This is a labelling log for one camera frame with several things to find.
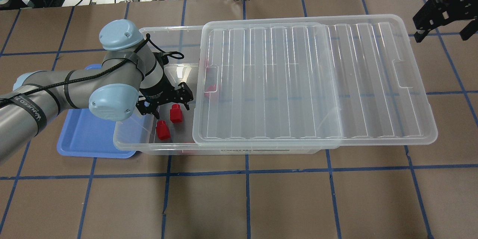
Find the clear plastic storage bin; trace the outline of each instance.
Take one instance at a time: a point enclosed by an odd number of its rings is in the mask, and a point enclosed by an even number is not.
[[[153,155],[315,153],[340,145],[429,144],[437,138],[403,21],[395,15],[217,21],[143,28],[184,53],[165,73],[195,101],[171,139],[152,115],[118,122],[118,149]],[[131,137],[142,131],[142,141]]]

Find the blue tray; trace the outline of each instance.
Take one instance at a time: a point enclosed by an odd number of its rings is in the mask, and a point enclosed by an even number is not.
[[[85,69],[99,68],[101,64],[92,64]],[[96,117],[89,109],[71,109],[66,115],[56,149],[63,156],[129,158],[135,151],[119,150],[113,144],[115,125],[114,121]]]

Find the red plastic part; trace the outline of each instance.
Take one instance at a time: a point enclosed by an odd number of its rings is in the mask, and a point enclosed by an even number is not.
[[[183,122],[183,112],[181,111],[181,106],[175,103],[171,110],[169,110],[169,120],[172,123],[180,123]]]
[[[156,134],[158,135],[159,140],[166,140],[168,138],[171,138],[169,128],[164,120],[158,121],[156,125]]]

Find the table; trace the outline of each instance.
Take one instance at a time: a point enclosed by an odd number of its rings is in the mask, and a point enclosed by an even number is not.
[[[400,16],[424,0],[171,0],[2,11],[0,92],[39,69],[100,63],[98,33],[141,27],[354,14]],[[410,37],[438,127],[426,146],[313,155],[60,156],[62,113],[0,166],[1,237],[474,238],[478,233],[478,36],[456,22]]]

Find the black strap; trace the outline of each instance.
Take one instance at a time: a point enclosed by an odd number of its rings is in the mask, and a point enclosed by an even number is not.
[[[76,70],[72,70],[72,71],[70,71],[70,73],[67,74],[67,76],[65,77],[65,81],[70,80],[70,77],[71,77],[71,75],[73,74],[74,71],[76,71]],[[71,101],[70,94],[68,93],[68,84],[66,84],[65,86],[63,86],[63,91],[65,91],[66,101],[70,104],[70,106],[71,106],[72,108],[79,109],[79,107],[75,106],[75,104],[73,103],[73,101]]]
[[[37,88],[41,88],[42,86],[41,85],[38,85],[38,84],[34,84],[34,83],[27,83],[27,84],[24,84],[24,86],[26,85],[29,85],[29,86],[35,86]],[[58,108],[58,114],[60,114],[61,112],[61,106],[60,106],[60,102],[58,101],[58,98],[56,98],[55,94],[53,94],[49,89],[44,89],[43,91],[46,91],[46,93],[48,93],[52,98],[53,100],[55,101],[56,103],[56,107]]]
[[[41,132],[46,127],[46,115],[43,113],[43,110],[37,106],[36,103],[31,101],[25,94],[17,94],[14,97],[11,97],[10,100],[15,105],[25,109],[31,117],[36,121],[36,125],[38,127],[38,131],[36,132],[35,136]]]

